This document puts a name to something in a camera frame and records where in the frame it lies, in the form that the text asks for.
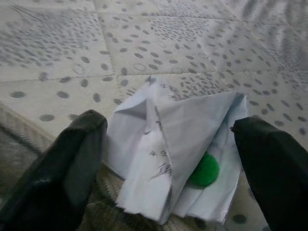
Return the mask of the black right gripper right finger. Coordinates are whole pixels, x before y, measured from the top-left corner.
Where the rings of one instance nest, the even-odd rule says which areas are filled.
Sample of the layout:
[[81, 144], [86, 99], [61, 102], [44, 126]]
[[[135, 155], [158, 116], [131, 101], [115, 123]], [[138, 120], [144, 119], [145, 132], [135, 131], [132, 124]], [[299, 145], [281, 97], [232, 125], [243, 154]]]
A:
[[308, 153], [289, 133], [251, 116], [231, 128], [251, 191], [272, 231], [308, 229]]

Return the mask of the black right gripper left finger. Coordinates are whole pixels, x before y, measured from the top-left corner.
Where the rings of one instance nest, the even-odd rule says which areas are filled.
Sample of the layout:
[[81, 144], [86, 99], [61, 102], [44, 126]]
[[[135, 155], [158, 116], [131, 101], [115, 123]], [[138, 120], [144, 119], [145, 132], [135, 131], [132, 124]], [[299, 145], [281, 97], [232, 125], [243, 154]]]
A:
[[101, 167], [107, 119], [94, 110], [64, 129], [0, 206], [3, 231], [75, 231]]

